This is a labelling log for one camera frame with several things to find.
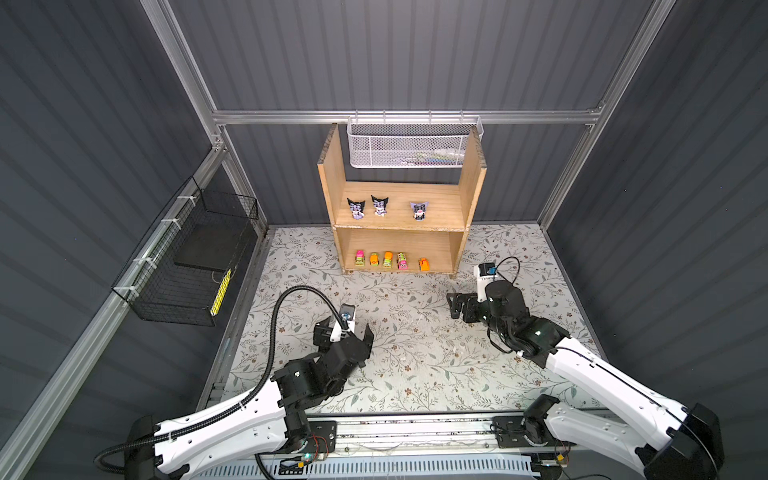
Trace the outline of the black purple figurine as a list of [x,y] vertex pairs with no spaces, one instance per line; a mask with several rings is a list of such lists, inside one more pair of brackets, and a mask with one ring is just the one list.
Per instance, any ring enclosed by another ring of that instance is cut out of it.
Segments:
[[387,215],[387,206],[389,202],[389,198],[378,198],[375,196],[371,196],[371,202],[374,208],[374,213],[377,216],[386,216]]
[[351,213],[351,216],[354,220],[362,220],[365,217],[365,204],[366,202],[364,200],[362,201],[354,201],[351,199],[347,199],[348,207]]
[[423,221],[425,219],[428,205],[429,205],[428,202],[422,202],[422,203],[411,202],[410,203],[413,218],[416,221]]

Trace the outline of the pink green toy truck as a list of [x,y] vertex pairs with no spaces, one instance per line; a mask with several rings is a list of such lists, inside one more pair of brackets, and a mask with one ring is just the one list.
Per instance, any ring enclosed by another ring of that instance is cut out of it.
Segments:
[[404,252],[398,252],[397,253],[397,265],[399,270],[407,270],[408,269],[408,262],[407,257]]

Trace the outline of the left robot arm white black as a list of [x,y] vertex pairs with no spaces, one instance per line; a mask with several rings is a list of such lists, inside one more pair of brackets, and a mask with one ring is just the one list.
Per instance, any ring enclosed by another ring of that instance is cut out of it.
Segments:
[[[278,316],[293,293],[317,295],[330,315],[316,326],[316,352],[276,369]],[[355,308],[335,307],[320,290],[288,288],[272,309],[267,363],[258,383],[243,394],[193,414],[157,422],[145,416],[131,427],[128,440],[93,459],[95,467],[125,479],[191,479],[249,454],[293,453],[312,435],[307,410],[342,393],[350,376],[370,358],[374,333],[354,331]]]

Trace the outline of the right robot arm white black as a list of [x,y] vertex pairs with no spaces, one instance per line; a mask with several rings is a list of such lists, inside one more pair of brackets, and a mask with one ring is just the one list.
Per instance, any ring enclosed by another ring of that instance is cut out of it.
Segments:
[[716,479],[724,464],[717,415],[687,407],[621,372],[557,323],[534,316],[519,288],[492,281],[482,294],[449,293],[450,315],[486,328],[491,345],[586,391],[616,415],[611,421],[540,395],[524,412],[520,433],[534,446],[577,444],[647,479]]

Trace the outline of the wooden two-tier shelf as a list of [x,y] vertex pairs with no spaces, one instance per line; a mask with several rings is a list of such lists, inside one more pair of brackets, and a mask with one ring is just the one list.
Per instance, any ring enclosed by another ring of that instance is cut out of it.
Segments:
[[[317,166],[344,274],[355,271],[419,273],[419,259],[426,258],[431,273],[452,278],[457,275],[487,171],[478,134],[470,135],[456,185],[349,181],[344,173],[336,125],[326,138]],[[386,216],[374,213],[371,196],[389,198]],[[362,220],[352,218],[347,199],[366,202]],[[423,221],[413,218],[411,202],[429,203]],[[354,265],[358,250],[365,252],[364,267]],[[391,268],[382,266],[387,251],[393,253]],[[379,254],[379,266],[370,265],[372,252]],[[406,254],[407,270],[398,269],[398,252]]]

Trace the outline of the yellow green marker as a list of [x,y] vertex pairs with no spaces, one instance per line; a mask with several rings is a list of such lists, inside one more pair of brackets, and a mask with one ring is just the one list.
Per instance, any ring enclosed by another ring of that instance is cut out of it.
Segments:
[[229,284],[231,282],[232,278],[232,270],[228,269],[226,273],[222,276],[221,281],[218,283],[219,287],[217,289],[216,295],[214,297],[214,300],[211,304],[209,314],[211,317],[216,317],[223,305],[223,302],[225,300]]

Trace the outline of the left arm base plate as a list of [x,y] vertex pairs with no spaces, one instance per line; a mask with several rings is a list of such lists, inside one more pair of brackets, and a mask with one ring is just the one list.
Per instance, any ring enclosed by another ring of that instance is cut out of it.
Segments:
[[311,433],[300,444],[298,453],[302,454],[329,454],[336,448],[338,423],[333,420],[309,421]]

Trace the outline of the aluminium rail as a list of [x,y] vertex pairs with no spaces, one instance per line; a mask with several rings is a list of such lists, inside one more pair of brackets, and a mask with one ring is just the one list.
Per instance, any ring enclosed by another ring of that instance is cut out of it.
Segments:
[[338,423],[336,456],[459,455],[510,453],[554,457],[592,451],[618,459],[646,445],[634,429],[606,410],[581,411],[565,404],[554,406],[544,435],[529,445],[499,448],[490,431],[491,419],[522,415],[520,411],[437,414],[310,415],[308,420]]

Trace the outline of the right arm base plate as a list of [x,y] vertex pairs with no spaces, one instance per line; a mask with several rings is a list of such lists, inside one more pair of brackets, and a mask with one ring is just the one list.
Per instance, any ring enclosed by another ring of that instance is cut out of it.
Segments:
[[499,448],[520,448],[529,445],[522,415],[500,415],[491,419],[490,431]]

